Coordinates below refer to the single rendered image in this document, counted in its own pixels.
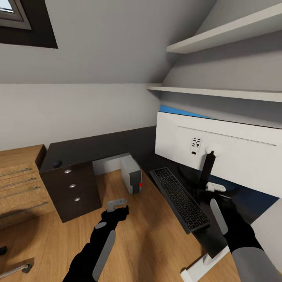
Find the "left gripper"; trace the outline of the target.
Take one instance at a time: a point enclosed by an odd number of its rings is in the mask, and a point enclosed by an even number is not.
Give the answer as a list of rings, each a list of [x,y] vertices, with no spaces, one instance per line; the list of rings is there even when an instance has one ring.
[[[112,216],[112,217],[114,217],[116,219],[116,222],[118,224],[119,221],[123,221],[123,220],[126,219],[127,214],[129,214],[129,207],[128,207],[128,205],[126,207],[117,208],[113,212],[108,212],[106,210],[106,211],[104,211],[101,214],[101,217],[102,217],[102,219],[105,219],[106,217]]]

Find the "mouse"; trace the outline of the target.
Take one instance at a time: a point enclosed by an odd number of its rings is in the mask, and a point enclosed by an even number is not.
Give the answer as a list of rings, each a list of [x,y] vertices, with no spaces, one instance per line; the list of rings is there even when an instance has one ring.
[[[59,166],[62,164],[62,160],[57,160],[53,163],[53,166]]]

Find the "swivel chair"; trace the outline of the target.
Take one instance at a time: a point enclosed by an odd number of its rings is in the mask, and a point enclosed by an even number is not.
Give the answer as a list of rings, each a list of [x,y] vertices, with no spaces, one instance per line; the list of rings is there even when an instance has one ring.
[[[6,253],[6,251],[7,251],[7,246],[0,248],[0,255],[4,255]],[[11,274],[14,274],[15,272],[18,272],[20,270],[22,270],[22,272],[27,274],[31,268],[32,268],[32,266],[30,264],[25,264],[23,266],[20,266],[16,269],[13,269],[13,270],[5,273],[3,275],[0,275],[0,280],[9,276],[9,275],[11,275]]]

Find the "keyboard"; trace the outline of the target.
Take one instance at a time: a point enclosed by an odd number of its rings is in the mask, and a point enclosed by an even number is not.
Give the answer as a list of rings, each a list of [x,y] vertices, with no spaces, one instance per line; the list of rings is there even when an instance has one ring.
[[[168,167],[149,171],[186,234],[212,223]]]

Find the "desktop computer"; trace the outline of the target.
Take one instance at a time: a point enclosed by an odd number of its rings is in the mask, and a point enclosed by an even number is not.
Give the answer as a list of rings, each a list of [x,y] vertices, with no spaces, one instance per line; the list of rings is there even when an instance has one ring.
[[[120,157],[121,176],[130,195],[141,191],[142,171],[131,155]]]

